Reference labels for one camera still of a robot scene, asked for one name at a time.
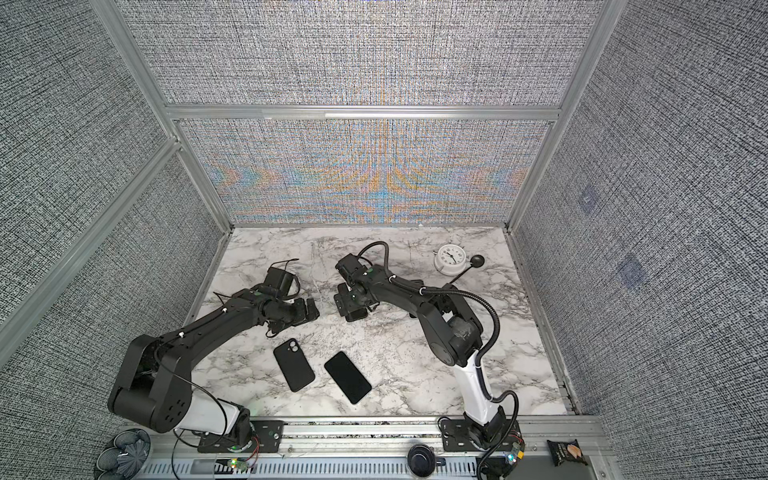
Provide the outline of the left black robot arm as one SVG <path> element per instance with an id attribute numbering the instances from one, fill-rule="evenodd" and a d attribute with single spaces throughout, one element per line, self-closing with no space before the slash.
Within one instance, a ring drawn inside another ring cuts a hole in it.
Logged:
<path id="1" fill-rule="evenodd" d="M 184 328 L 136 337 L 117 373 L 108 410 L 157 433 L 205 433 L 203 448 L 244 448 L 253 437 L 250 411 L 216 398 L 192 381 L 192 371 L 214 350 L 252 327 L 265 325 L 276 335 L 318 318 L 312 298 L 286 301 L 258 290 L 240 290 Z"/>

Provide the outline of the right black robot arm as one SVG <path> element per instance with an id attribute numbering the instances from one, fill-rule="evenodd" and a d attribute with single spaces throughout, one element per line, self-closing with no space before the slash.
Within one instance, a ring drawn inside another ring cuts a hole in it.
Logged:
<path id="1" fill-rule="evenodd" d="M 374 269 L 339 284 L 334 295 L 339 314 L 349 322 L 366 318 L 381 303 L 394 305 L 418 320 L 430 351 L 453 369 L 469 423 L 468 436 L 476 447 L 488 450 L 503 440 L 509 421 L 483 372 L 482 357 L 490 345 L 482 342 L 483 327 L 470 300 L 489 305 L 478 295 L 453 286 L 429 287 Z"/>

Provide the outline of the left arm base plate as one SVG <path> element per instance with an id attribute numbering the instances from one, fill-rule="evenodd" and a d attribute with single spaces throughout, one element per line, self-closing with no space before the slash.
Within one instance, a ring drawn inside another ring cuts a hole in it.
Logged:
<path id="1" fill-rule="evenodd" d="M 204 435 L 199 453 L 277 453 L 283 437 L 285 423 L 281 420 L 242 420 L 232 430 L 219 437 Z"/>

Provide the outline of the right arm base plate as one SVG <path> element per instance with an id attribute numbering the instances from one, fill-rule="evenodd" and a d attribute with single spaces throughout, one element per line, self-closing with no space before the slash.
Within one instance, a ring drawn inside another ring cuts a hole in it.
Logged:
<path id="1" fill-rule="evenodd" d="M 479 452 L 480 448 L 470 436 L 471 425 L 472 422 L 464 418 L 439 417 L 437 426 L 443 450 L 448 453 Z"/>

